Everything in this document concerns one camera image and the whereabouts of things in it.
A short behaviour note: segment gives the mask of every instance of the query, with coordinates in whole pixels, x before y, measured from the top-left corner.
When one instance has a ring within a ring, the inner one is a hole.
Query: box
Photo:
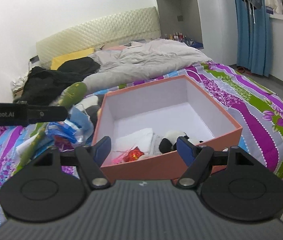
[[[161,136],[168,130],[180,130],[219,151],[238,145],[242,133],[241,125],[186,75],[107,93],[92,144],[104,136],[109,136],[113,144],[116,138],[144,128],[152,128]],[[177,151],[116,165],[110,161],[108,156],[101,168],[111,182],[174,180],[187,169]]]

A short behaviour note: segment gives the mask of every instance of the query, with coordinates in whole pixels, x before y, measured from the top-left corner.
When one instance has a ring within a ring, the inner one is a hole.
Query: red shiny wrapper
[[[142,155],[144,155],[144,153],[141,152],[138,147],[136,147],[135,149],[129,151],[128,155],[123,158],[123,161],[124,162],[136,161]]]

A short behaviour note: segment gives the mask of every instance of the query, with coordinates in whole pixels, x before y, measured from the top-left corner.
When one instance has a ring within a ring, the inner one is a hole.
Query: screw
[[[105,178],[95,178],[92,180],[92,183],[96,187],[102,187],[108,183],[108,180]]]
[[[182,186],[188,187],[188,186],[192,186],[193,184],[195,184],[195,181],[192,178],[182,178],[179,181],[179,184]]]

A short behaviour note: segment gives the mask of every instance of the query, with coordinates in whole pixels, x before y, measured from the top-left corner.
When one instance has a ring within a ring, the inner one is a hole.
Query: black circular disc
[[[75,211],[85,199],[79,179],[63,172],[16,174],[0,189],[0,204],[8,217],[48,222]]]
[[[268,220],[283,211],[283,181],[249,165],[211,175],[201,196],[212,211],[234,220]]]

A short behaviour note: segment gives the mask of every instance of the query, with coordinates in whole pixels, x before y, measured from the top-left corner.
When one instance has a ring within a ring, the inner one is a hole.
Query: green plush toy
[[[85,85],[85,83],[76,82],[63,91],[62,95],[59,97],[55,105],[64,106],[69,111],[73,105],[79,103],[83,99],[83,97],[86,95],[86,92],[87,86]],[[46,136],[45,129],[47,124],[47,122],[43,123],[34,141],[20,155],[20,162],[14,173],[20,171],[31,160],[31,158],[34,157],[37,145]]]

